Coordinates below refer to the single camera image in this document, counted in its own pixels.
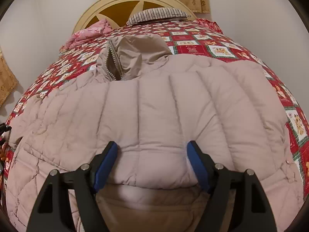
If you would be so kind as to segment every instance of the checkered pattern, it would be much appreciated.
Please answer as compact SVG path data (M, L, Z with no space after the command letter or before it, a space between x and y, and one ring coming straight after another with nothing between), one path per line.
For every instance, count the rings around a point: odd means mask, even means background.
M309 193L309 124L296 99L262 60L248 49L222 35L222 31L218 28L217 24L211 24L208 21L208 27L204 27L201 25L202 23L205 22L201 22L199 19L198 23L171 21L142 26L126 26L64 53L24 93L8 118L7 124L10 123L12 118L23 112L25 104L31 96L39 94L41 98L44 98L54 88L58 88L89 69L94 69L98 54L104 48L107 39L122 35L154 33L162 36L173 54L205 55L225 62L251 60L263 67L266 78L274 90L276 90L288 116L286 126L289 129L290 148L294 161L301 173L306 196ZM8 150L9 160L6 165L5 179L8 176L13 152L11 149Z

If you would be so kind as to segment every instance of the metal bolt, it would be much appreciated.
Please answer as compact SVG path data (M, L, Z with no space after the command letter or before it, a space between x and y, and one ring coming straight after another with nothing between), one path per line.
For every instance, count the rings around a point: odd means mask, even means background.
M214 165L214 167L218 170L222 170L224 168L224 166L220 163L217 163L216 165Z
M57 170L57 169L53 169L53 170L50 171L49 174L50 174L51 176L55 176L57 173L58 173L58 170Z
M254 175L254 171L252 169L247 169L247 174L252 176L252 175Z
M80 169L83 170L83 171L86 171L90 168L90 165L89 164L83 164Z

